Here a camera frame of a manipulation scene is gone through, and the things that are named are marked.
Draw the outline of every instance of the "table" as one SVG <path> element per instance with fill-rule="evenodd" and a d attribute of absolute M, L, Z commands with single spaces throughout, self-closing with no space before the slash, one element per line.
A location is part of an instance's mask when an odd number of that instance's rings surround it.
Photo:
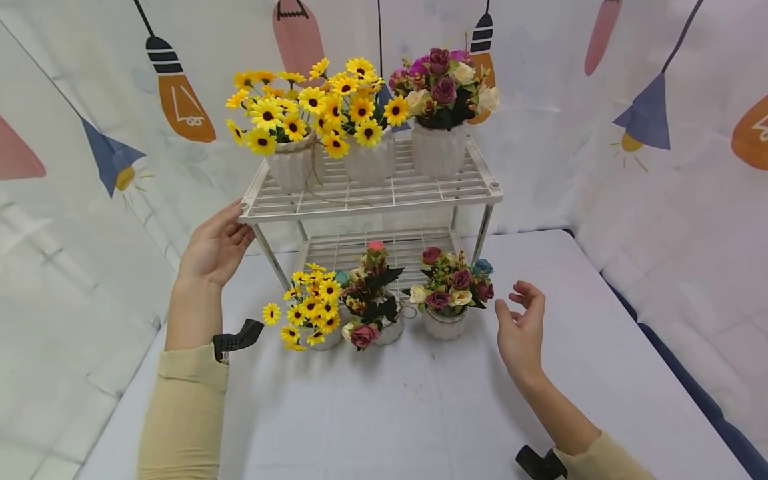
<path fill-rule="evenodd" d="M 570 236 L 489 237 L 484 251 L 498 294 L 517 279 L 547 294 L 543 363 L 554 384 L 657 478 L 749 478 Z M 266 260 L 246 258 L 224 290 L 225 331 L 281 296 Z M 493 311 L 471 315 L 454 342 L 413 320 L 398 342 L 361 354 L 343 344 L 287 352 L 278 329 L 265 329 L 232 355 L 220 478 L 526 478 L 515 454 L 525 444 L 544 453 L 551 440 L 506 375 Z M 80 480 L 135 478 L 163 341 L 164 332 Z"/>

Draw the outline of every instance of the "blue lampshade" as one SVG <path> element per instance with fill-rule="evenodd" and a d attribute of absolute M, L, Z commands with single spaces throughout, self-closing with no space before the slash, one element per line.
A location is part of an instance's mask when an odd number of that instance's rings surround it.
<path fill-rule="evenodd" d="M 651 147 L 670 150 L 670 129 L 667 123 L 667 83 L 659 74 L 640 93 L 614 124 L 624 127 L 633 139 Z"/>

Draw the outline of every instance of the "right hand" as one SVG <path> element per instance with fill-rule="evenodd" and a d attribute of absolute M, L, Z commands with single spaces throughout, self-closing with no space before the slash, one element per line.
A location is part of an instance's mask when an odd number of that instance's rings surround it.
<path fill-rule="evenodd" d="M 507 303 L 496 300 L 498 351 L 510 377 L 518 387 L 545 378 L 541 368 L 541 342 L 544 339 L 546 297 L 538 288 L 518 280 L 509 299 L 525 307 L 525 313 L 510 311 Z"/>

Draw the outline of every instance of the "black wrist strap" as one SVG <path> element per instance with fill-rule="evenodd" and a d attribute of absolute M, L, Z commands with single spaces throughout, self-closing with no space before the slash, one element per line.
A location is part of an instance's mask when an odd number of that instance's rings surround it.
<path fill-rule="evenodd" d="M 214 336 L 213 343 L 216 361 L 221 362 L 225 352 L 246 349 L 256 343 L 263 329 L 263 323 L 253 319 L 246 319 L 239 333 L 234 335 L 232 333 L 224 333 Z"/>

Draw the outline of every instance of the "white rose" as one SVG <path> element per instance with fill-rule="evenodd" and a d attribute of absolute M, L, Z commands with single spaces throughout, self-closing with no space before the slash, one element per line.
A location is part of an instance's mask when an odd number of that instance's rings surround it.
<path fill-rule="evenodd" d="M 472 301 L 472 292 L 469 290 L 451 289 L 451 299 L 448 302 L 450 306 L 468 305 Z"/>
<path fill-rule="evenodd" d="M 458 67 L 451 73 L 451 77 L 460 85 L 475 83 L 475 68 L 466 63 L 459 63 Z"/>
<path fill-rule="evenodd" d="M 426 109 L 427 100 L 432 98 L 432 94 L 429 90 L 412 91 L 406 97 L 408 102 L 408 114 L 412 117 L 417 115 L 423 115 Z"/>
<path fill-rule="evenodd" d="M 427 300 L 427 292 L 422 285 L 411 287 L 411 303 L 420 304 Z"/>
<path fill-rule="evenodd" d="M 480 87 L 480 112 L 495 111 L 498 108 L 498 89 L 496 87 L 488 88 L 485 85 Z"/>

